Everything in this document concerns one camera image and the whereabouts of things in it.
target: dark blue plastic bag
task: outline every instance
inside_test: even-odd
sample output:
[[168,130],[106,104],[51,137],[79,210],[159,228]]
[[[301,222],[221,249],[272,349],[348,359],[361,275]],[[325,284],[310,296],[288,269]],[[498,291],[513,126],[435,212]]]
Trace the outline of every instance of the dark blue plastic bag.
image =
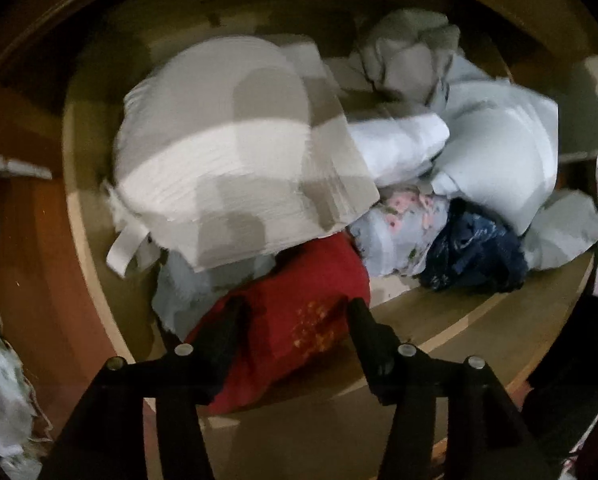
[[519,237],[481,208],[455,199],[419,280],[433,290],[472,286],[509,292],[523,285],[527,273]]

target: silver bolt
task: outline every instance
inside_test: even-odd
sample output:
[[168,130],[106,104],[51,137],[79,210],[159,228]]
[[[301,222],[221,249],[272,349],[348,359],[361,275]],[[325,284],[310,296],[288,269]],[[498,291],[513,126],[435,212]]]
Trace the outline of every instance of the silver bolt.
[[417,347],[415,345],[405,343],[403,345],[399,345],[397,352],[399,352],[399,355],[403,355],[404,357],[413,357],[413,355],[417,353]]
[[121,370],[125,366],[125,359],[119,356],[111,357],[106,361],[106,368],[108,370],[116,371]]
[[471,365],[475,370],[481,370],[486,366],[486,361],[479,357],[479,355],[472,355],[468,357],[468,364]]
[[192,345],[188,343],[183,343],[175,348],[175,354],[177,354],[180,357],[185,357],[187,355],[190,355],[192,353],[192,350]]

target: white strap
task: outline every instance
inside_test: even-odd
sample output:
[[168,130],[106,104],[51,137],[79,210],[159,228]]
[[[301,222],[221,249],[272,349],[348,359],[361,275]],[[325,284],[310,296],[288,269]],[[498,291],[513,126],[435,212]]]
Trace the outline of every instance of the white strap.
[[150,231],[141,222],[128,222],[108,251],[108,267],[121,278],[126,277],[128,266],[134,257],[139,271],[150,267],[159,259],[161,250],[150,240],[149,234]]

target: red cloth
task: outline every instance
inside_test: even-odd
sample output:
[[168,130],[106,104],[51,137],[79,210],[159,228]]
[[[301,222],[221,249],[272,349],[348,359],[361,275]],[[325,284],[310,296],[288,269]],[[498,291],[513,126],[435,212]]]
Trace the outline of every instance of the red cloth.
[[280,253],[272,274],[221,298],[188,342],[231,296],[245,297],[252,317],[223,390],[209,406],[212,414],[252,404],[272,383],[332,348],[348,333],[348,300],[363,298],[369,303],[370,287],[347,234],[311,240]]

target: beige cloth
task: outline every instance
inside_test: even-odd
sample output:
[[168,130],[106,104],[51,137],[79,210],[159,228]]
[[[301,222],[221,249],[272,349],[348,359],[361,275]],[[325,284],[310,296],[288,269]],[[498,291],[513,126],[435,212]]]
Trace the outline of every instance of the beige cloth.
[[339,231],[378,200],[316,45],[196,44],[126,99],[116,192],[195,270]]

